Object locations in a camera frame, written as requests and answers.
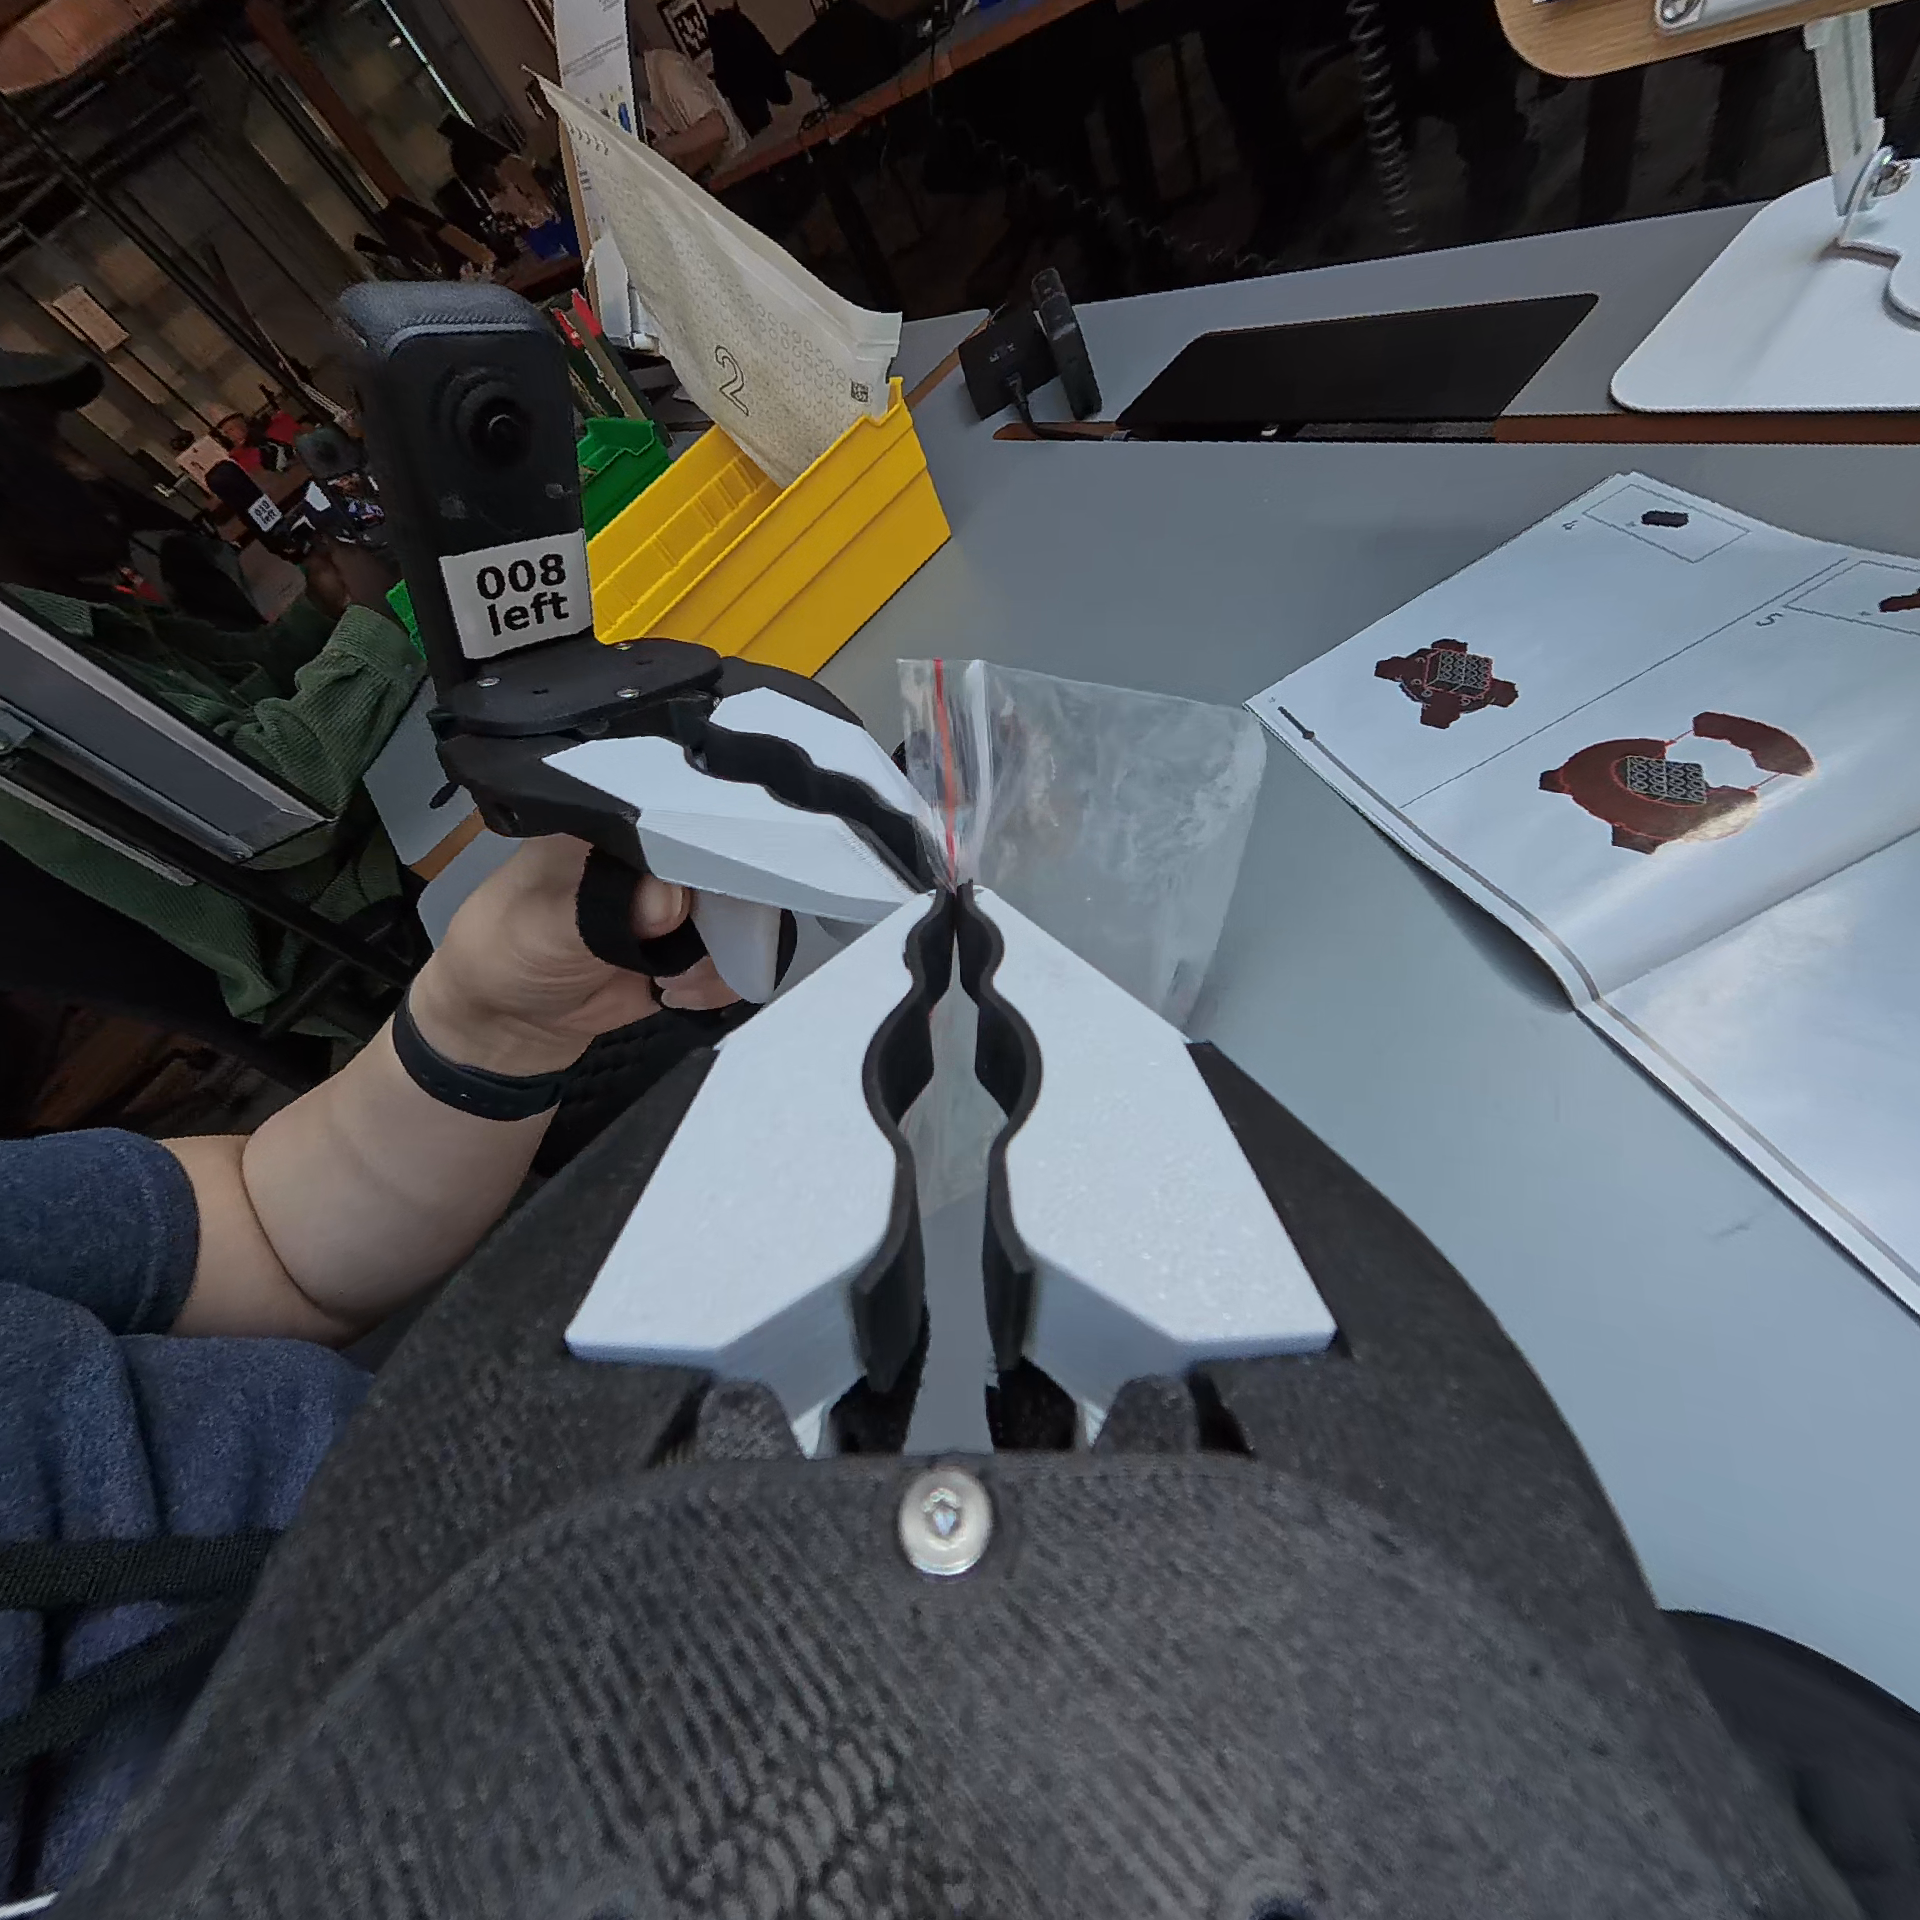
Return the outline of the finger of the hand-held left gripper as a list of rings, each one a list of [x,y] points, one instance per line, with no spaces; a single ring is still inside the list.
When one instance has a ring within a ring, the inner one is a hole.
[[[681,746],[700,772],[761,787],[807,815],[839,821],[900,877],[938,881],[920,788],[855,718],[754,685],[689,711]]]
[[[871,925],[939,887],[900,877],[839,821],[700,772],[667,738],[591,741],[547,763],[630,805],[646,863],[705,895]]]

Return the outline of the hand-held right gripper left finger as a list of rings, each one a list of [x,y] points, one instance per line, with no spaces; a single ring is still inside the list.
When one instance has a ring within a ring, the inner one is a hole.
[[[930,892],[727,1037],[568,1326],[576,1361],[756,1382],[809,1457],[926,1326],[916,1169],[953,898]]]

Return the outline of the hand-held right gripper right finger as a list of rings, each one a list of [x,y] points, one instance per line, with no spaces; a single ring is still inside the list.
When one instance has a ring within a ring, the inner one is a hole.
[[[1337,1322],[1184,1033],[990,890],[956,898],[988,1145],[1002,1450],[1098,1435],[1124,1385],[1319,1355]]]

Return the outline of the clear plastic zip bag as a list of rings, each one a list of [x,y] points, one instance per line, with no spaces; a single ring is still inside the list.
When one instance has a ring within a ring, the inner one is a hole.
[[[935,876],[992,890],[1186,1027],[1258,814],[1259,722],[980,658],[897,671]]]

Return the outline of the person's left forearm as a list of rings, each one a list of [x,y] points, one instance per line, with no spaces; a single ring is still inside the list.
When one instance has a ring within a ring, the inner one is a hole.
[[[552,1121],[456,1110],[380,1036],[252,1135],[168,1140],[200,1213],[192,1279],[168,1331],[350,1343],[468,1258]]]

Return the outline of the person's left hand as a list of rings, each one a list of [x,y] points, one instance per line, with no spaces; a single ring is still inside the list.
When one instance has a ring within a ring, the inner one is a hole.
[[[507,1077],[558,1071],[593,1041],[664,1007],[736,1003],[712,957],[664,980],[596,957],[579,930],[587,857],[587,843],[566,835],[521,843],[458,910],[407,998],[440,1057]]]

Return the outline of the black mesh wrist rest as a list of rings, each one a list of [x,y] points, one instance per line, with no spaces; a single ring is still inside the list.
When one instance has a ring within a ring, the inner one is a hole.
[[[566,1170],[622,1114],[716,1037],[719,1028],[705,1019],[658,1013],[594,1041],[566,1077],[561,1103],[535,1153],[534,1178],[544,1181]]]

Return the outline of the green plastic bin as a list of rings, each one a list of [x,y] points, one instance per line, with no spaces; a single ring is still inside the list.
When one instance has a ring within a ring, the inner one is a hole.
[[[591,417],[576,443],[586,538],[596,539],[671,467],[656,421]]]

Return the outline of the yellow plastic bin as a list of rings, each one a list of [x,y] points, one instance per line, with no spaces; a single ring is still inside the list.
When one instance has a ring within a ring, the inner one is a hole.
[[[587,542],[602,643],[673,638],[816,675],[947,542],[903,381],[790,487],[722,427]]]

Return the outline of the white padded paper bag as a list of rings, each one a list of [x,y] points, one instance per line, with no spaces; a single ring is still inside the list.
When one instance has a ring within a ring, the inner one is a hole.
[[[548,108],[593,185],[664,356],[777,485],[892,402],[900,316],[857,306],[563,86]]]

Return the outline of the black wrist band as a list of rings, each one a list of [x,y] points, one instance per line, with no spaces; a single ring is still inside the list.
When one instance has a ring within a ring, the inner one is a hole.
[[[572,1075],[570,1068],[511,1075],[456,1062],[422,1031],[412,995],[406,995],[394,1010],[392,1044],[401,1069],[424,1095],[480,1121],[519,1123],[552,1114]]]

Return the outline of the white hanging paper sheet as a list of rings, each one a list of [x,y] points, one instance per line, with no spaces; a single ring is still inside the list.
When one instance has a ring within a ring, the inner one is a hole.
[[[553,2],[561,85],[611,124],[635,132],[626,2]]]

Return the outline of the grey framed panel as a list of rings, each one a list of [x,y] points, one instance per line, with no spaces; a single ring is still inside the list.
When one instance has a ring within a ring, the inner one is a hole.
[[[3,610],[3,790],[171,884],[218,881],[326,826],[298,790]]]

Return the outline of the black electronic box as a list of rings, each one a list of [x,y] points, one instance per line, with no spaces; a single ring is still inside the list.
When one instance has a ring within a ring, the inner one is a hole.
[[[1032,426],[1034,393],[1051,381],[1060,383],[1078,423],[1103,404],[1086,334],[1066,278],[1051,268],[1032,278],[1023,301],[995,310],[960,342],[958,365],[980,421],[1015,409]]]

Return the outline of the open instruction booklet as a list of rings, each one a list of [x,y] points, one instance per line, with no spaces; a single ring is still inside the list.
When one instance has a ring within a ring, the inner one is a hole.
[[[1916,588],[1625,471],[1246,703],[1910,1309]]]

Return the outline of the white document stand wooden board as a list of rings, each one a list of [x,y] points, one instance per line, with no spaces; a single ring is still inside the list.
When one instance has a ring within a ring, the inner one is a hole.
[[[1506,42],[1563,81],[1799,27],[1828,180],[1766,203],[1612,379],[1638,417],[1916,426],[1918,162],[1886,138],[1870,2],[1500,2]]]

